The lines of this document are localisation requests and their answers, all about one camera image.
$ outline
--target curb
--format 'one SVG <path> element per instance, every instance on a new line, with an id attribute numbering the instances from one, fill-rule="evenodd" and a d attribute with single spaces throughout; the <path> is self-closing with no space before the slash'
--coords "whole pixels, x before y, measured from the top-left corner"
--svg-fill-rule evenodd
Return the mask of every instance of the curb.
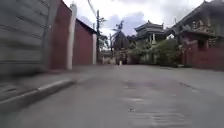
<path id="1" fill-rule="evenodd" d="M 0 101 L 0 113 L 18 111 L 31 105 L 51 94 L 59 92 L 62 89 L 72 86 L 76 82 L 71 79 L 60 80 L 51 84 L 41 86 L 30 92 Z"/>

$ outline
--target white pillar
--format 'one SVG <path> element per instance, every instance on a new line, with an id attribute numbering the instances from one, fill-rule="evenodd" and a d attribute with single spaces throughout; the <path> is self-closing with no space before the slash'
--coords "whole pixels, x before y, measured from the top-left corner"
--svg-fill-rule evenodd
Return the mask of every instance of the white pillar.
<path id="1" fill-rule="evenodd" d="M 152 36 L 152 44 L 156 44 L 156 35 L 155 34 L 153 34 L 153 36 Z"/>
<path id="2" fill-rule="evenodd" d="M 96 64 L 96 34 L 93 34 L 93 64 Z"/>
<path id="3" fill-rule="evenodd" d="M 74 49 L 74 39 L 75 39 L 75 22 L 76 22 L 76 16 L 77 16 L 77 7 L 73 3 L 70 6 L 70 9 L 72 10 L 72 16 L 70 19 L 70 26 L 69 26 L 69 37 L 68 37 L 68 47 L 67 47 L 67 69 L 71 70 L 73 63 L 73 49 Z"/>

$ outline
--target sidewalk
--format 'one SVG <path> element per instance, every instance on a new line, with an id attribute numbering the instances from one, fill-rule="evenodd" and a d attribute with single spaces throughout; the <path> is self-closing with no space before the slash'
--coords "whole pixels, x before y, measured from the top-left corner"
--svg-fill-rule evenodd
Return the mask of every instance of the sidewalk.
<path id="1" fill-rule="evenodd" d="M 0 110 L 5 110 L 7 106 L 13 106 L 13 109 L 23 107 L 26 102 L 33 102 L 39 97 L 82 82 L 92 76 L 89 71 L 91 67 L 76 67 L 72 71 L 52 71 L 0 82 Z"/>

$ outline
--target red brick wall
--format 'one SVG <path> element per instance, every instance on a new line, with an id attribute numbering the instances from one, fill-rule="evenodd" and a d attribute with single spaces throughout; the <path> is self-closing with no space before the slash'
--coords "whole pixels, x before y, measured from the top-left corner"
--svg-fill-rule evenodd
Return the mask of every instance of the red brick wall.
<path id="1" fill-rule="evenodd" d="M 92 64 L 93 56 L 93 36 L 83 25 L 76 20 L 75 44 L 73 64 L 89 65 Z"/>
<path id="2" fill-rule="evenodd" d="M 185 48 L 187 49 L 184 54 L 185 64 L 190 64 L 195 68 L 224 70 L 224 45 L 199 50 L 196 43 L 185 46 Z"/>
<path id="3" fill-rule="evenodd" d="M 70 9 L 61 1 L 53 26 L 50 69 L 66 68 L 70 17 Z"/>

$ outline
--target window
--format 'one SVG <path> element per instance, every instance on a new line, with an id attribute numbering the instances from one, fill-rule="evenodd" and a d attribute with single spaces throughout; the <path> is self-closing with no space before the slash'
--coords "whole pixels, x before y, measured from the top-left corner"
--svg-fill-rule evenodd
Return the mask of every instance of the window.
<path id="1" fill-rule="evenodd" d="M 206 49 L 206 43 L 203 40 L 198 40 L 198 49 L 199 50 L 205 50 Z"/>

